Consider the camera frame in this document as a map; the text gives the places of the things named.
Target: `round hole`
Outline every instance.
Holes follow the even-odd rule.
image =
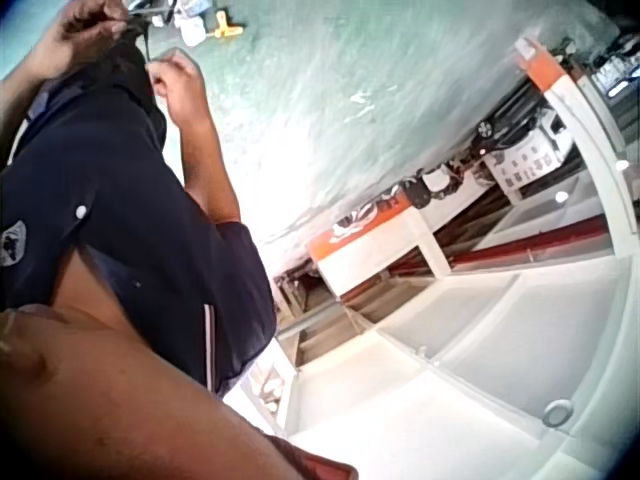
[[[573,416],[571,400],[555,400],[547,405],[542,415],[542,423],[549,428],[564,425]]]

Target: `small object in hand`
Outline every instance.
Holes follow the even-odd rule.
[[[208,37],[235,37],[236,35],[240,35],[242,32],[244,32],[244,27],[237,25],[229,26],[229,23],[227,22],[227,12],[225,12],[224,10],[218,10],[216,12],[216,18],[218,19],[219,27],[216,28],[212,33],[208,34]]]

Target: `navy blue shirt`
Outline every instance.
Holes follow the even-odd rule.
[[[72,95],[37,118],[1,200],[3,308],[49,303],[61,259],[82,246],[151,348],[220,396],[273,338],[249,231],[207,220],[126,90]]]

